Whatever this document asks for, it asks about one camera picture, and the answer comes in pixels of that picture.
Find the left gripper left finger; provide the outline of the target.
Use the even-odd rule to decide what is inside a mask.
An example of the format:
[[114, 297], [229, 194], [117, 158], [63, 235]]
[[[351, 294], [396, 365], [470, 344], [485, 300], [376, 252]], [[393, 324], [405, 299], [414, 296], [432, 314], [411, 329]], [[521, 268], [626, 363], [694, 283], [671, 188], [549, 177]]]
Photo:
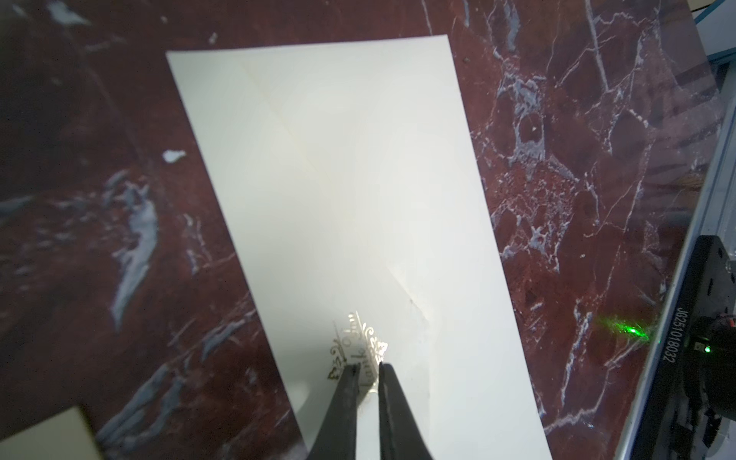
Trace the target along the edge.
[[347, 365], [338, 381], [308, 460], [354, 460], [357, 449], [360, 365]]

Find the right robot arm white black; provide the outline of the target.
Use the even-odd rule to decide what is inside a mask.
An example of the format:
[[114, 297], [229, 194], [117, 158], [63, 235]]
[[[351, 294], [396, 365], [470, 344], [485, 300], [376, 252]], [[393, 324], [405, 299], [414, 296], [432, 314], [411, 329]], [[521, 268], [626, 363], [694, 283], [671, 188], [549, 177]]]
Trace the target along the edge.
[[701, 236], [685, 270], [632, 459], [705, 459], [735, 420], [735, 263]]

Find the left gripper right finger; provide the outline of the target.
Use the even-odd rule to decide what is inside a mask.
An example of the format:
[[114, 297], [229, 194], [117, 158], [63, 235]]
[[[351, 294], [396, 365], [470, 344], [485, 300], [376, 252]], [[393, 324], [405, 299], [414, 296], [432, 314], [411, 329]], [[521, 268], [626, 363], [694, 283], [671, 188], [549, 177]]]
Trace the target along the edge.
[[382, 363], [379, 369], [381, 460], [431, 460], [393, 366]]

